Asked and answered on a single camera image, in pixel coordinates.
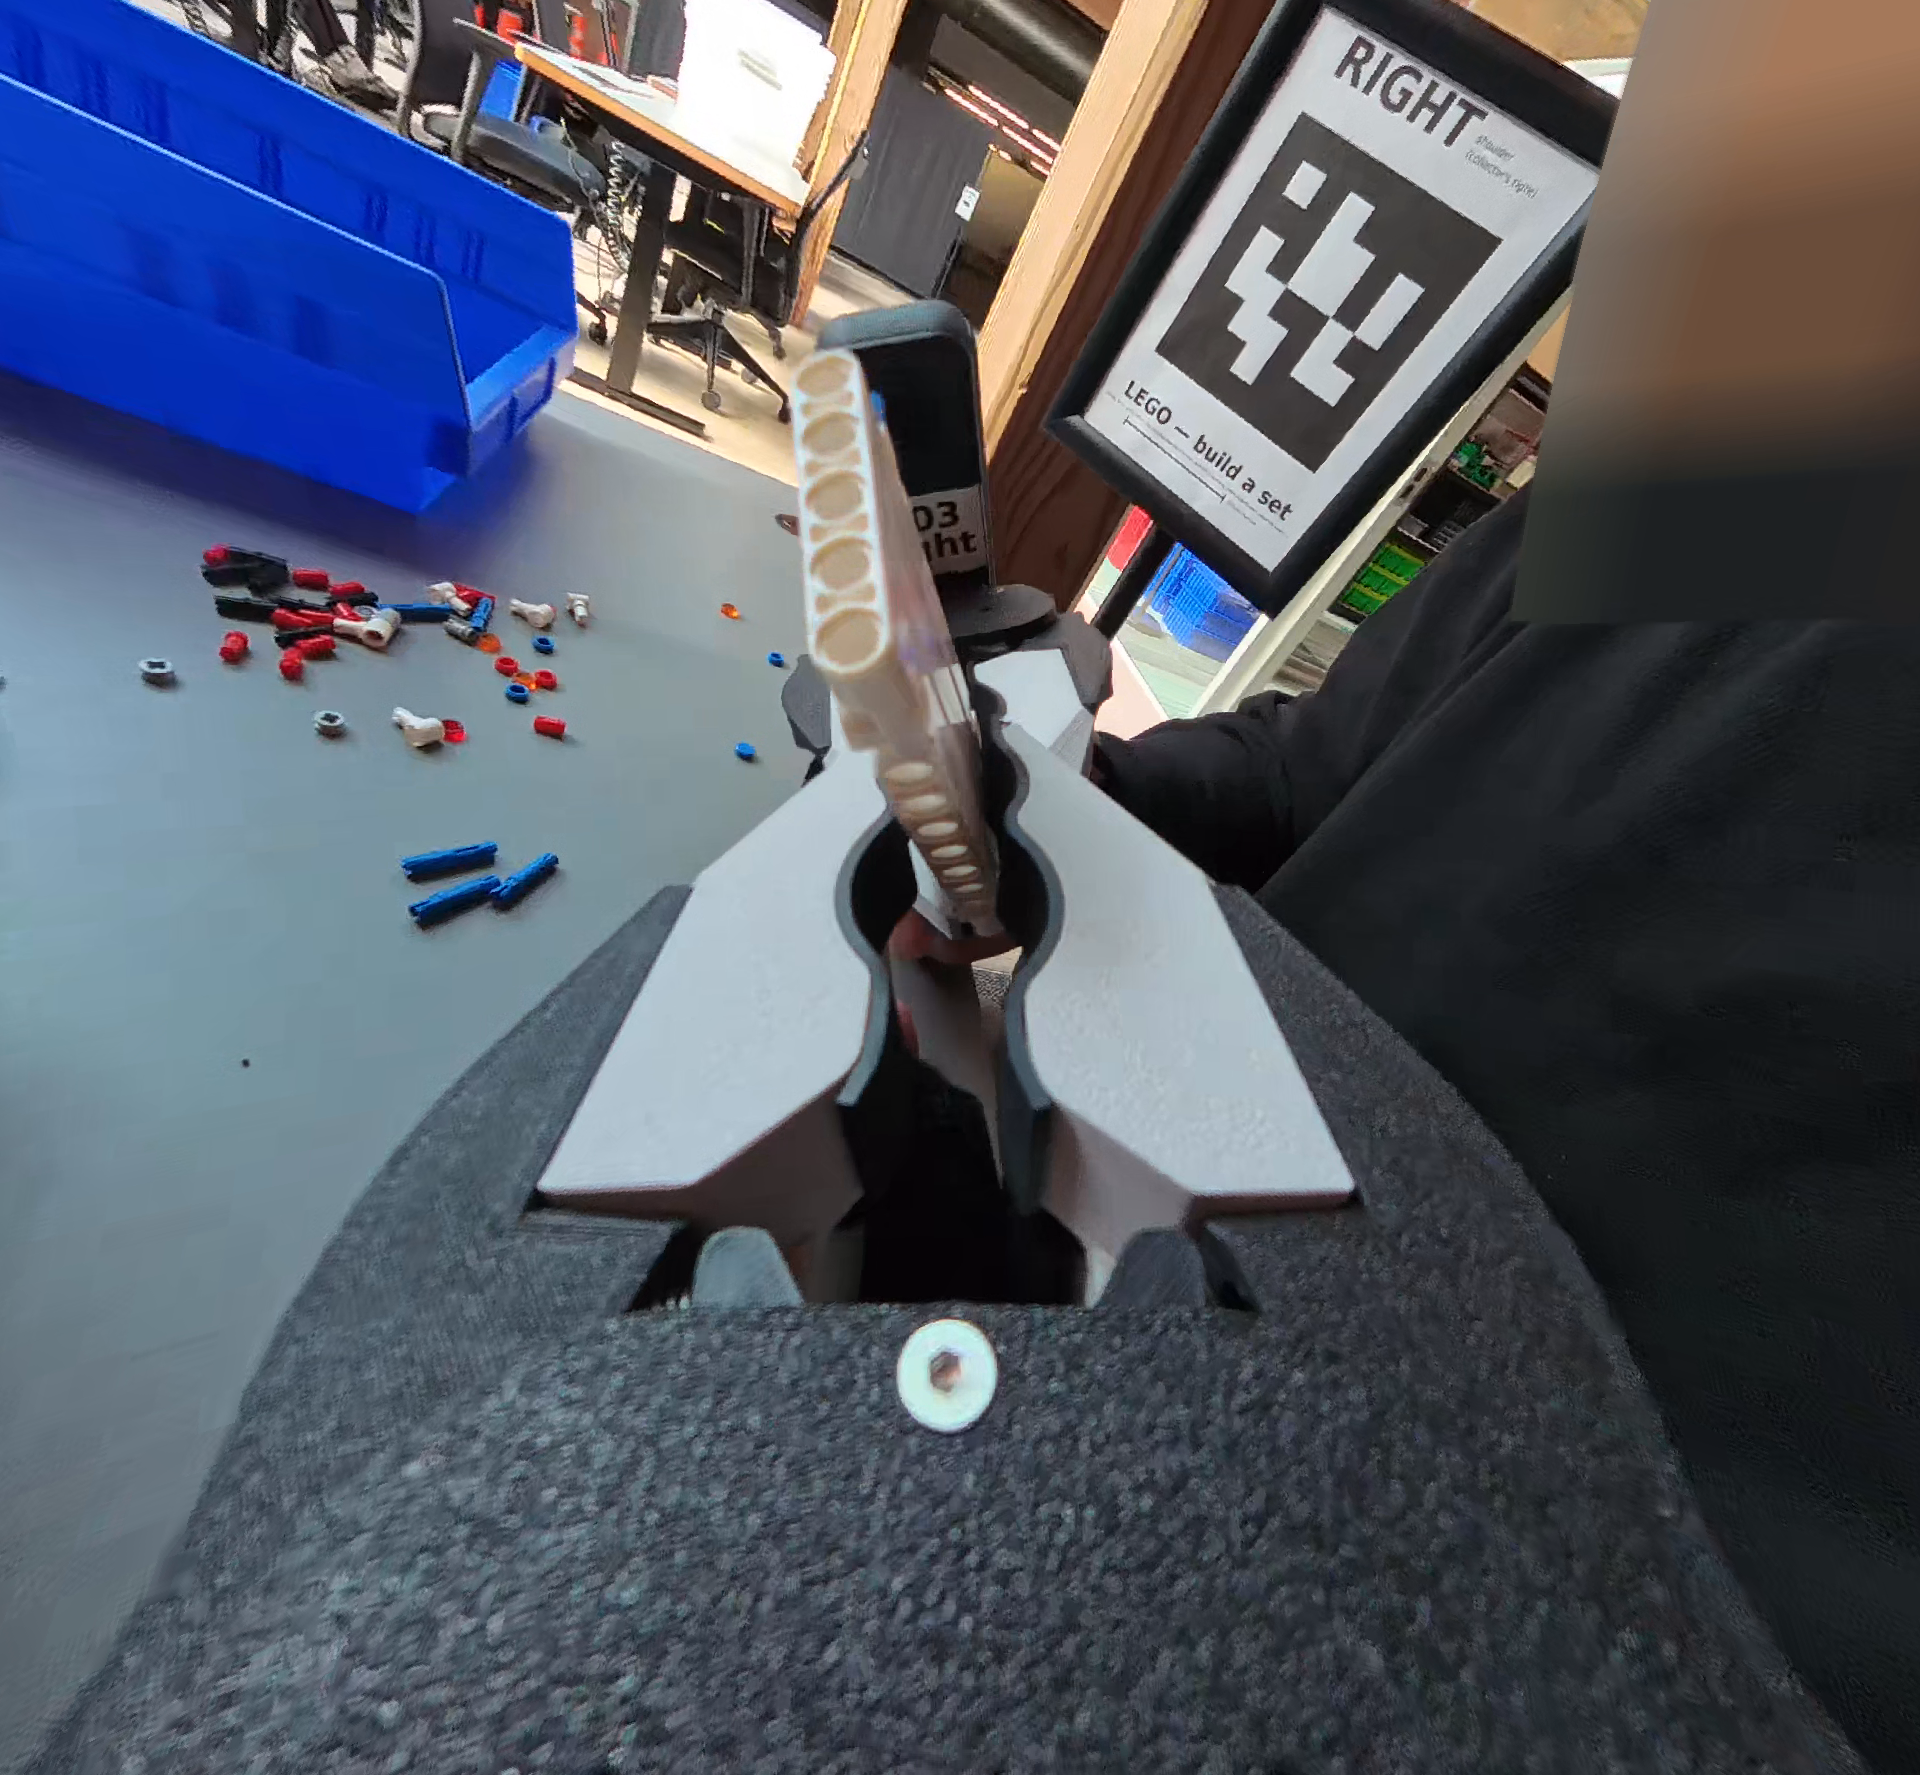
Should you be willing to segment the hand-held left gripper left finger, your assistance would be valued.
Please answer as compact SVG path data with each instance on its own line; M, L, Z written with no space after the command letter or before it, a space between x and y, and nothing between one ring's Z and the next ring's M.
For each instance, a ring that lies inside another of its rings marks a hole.
M772 1240L804 1299L859 1289L842 1228L898 1184L904 1043L883 956L903 845L872 777L821 777L696 878L538 1179L567 1210Z

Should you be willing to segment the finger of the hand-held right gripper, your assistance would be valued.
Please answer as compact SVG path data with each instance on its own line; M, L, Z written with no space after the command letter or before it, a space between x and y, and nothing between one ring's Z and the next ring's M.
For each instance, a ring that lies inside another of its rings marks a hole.
M1083 702L1062 651L1020 651L980 660L971 679L1000 702L1004 729L1020 732L1031 747L1048 751L1076 776L1091 773L1097 709Z

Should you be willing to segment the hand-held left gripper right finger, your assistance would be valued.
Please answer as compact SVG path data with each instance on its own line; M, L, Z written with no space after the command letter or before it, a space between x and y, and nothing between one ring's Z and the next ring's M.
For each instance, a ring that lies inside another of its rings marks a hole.
M1003 917L1006 1187L1066 1230L1098 1299L1144 1234L1347 1204L1343 1162L1213 882L1019 729Z

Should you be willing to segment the white lego panel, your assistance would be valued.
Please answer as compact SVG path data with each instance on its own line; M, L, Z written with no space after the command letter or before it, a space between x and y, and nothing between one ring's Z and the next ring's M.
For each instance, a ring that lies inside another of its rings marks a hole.
M791 381L809 655L924 864L940 924L1000 930L982 742L877 394L852 349Z

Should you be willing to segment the person's right forearm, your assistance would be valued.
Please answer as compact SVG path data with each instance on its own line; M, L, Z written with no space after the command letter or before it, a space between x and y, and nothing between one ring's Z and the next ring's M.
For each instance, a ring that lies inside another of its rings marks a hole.
M1305 845L1290 764L1292 702L1265 692L1248 704L1163 723L1138 736L1098 732L1091 779L1213 882L1259 891Z

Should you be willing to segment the pile of small lego pieces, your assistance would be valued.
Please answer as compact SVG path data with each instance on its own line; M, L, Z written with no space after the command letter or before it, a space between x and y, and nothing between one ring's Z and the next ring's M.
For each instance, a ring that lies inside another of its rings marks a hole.
M439 582L406 598L334 578L319 564L287 563L229 543L204 550L200 576L227 625L218 659L240 666L252 659L258 641L271 641L282 683L304 683L309 669L335 659L342 648L388 655L404 632L421 629L488 657L508 699L526 702L561 687L552 669L554 626L568 619L586 629L592 617L583 592L570 592L562 606L554 606Z

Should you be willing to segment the person's right hand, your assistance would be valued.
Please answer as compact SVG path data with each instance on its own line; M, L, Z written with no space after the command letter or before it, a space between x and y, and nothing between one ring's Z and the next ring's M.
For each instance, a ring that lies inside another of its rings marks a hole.
M971 967L1019 954L1019 942L1004 932L961 932L957 937L935 926L922 910L910 909L896 924L887 951L907 963L932 963L944 967Z

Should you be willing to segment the blue storage crate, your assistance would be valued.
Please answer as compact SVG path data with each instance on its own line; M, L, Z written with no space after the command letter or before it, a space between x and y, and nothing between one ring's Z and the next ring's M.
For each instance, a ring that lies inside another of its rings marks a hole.
M1213 660L1231 659L1259 621L1259 609L1189 549L1160 567L1138 614L1179 647Z

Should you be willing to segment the black cabinet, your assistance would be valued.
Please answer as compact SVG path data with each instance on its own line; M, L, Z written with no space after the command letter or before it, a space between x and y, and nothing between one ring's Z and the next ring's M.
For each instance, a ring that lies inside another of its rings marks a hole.
M874 114L858 257L914 296L935 296L961 238L993 131L948 92L889 68Z

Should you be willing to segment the black office chair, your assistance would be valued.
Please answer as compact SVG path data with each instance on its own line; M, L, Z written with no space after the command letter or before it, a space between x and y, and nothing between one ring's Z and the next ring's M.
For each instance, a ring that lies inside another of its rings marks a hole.
M515 43L473 21L475 0L414 0L416 50L400 100L398 130L451 161L576 217L606 199L601 172L552 131L486 112L502 63Z
M773 392L777 418L783 425L791 423L788 391L746 349L728 319L740 316L761 323L775 354L783 356L783 332L798 312L807 261L828 251L828 204L844 201L867 161L870 133L862 131L827 191L804 203L791 231L777 230L772 207L758 201L705 191L696 193L701 211L669 227L662 302L645 335L660 347L687 347L703 361L703 410L720 411L716 374L720 364L728 364Z

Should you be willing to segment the green storage crate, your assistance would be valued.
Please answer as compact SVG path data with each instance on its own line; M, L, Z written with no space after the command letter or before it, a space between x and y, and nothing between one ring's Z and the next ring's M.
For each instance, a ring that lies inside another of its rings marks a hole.
M1429 550L1401 532L1382 538L1331 604L1331 614L1363 621L1404 594L1429 563Z

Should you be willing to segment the wooden office desk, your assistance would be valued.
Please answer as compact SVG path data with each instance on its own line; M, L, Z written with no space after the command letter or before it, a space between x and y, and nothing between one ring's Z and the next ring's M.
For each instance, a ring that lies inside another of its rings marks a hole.
M811 225L807 213L812 203L807 201L807 179L777 161L768 172L751 172L728 152L715 150L687 133L677 100L612 68L601 69L592 61L572 60L526 38L515 39L515 60L522 66L523 100L532 100L535 84L542 82L572 104L590 109L616 145L629 147L645 161L621 287L616 300L606 310L612 317L608 372L598 381L590 379L590 387L609 402L667 421L677 414L637 394L635 376L649 345L656 278L677 180L686 180L694 189L732 193L740 199L748 221L740 287L751 292L756 272L755 261L766 244L768 227L772 223L793 230Z

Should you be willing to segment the white box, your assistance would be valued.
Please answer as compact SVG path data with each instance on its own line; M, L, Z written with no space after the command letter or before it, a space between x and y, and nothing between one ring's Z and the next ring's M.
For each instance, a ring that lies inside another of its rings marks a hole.
M833 51L809 21L775 0L686 0L684 12L684 99L781 109L807 128L834 69Z

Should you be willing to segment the black framed marker sign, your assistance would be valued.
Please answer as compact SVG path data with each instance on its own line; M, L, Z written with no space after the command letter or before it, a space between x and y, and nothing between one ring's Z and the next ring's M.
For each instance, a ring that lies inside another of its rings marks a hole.
M1050 434L1280 611L1556 314L1616 114L1450 0L1278 0Z

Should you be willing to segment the metal ventilation duct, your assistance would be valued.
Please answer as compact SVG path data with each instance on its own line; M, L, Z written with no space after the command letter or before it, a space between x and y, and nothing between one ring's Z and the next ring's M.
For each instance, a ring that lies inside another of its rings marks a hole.
M1066 0L932 0L944 16L1063 99L1078 99L1107 30Z

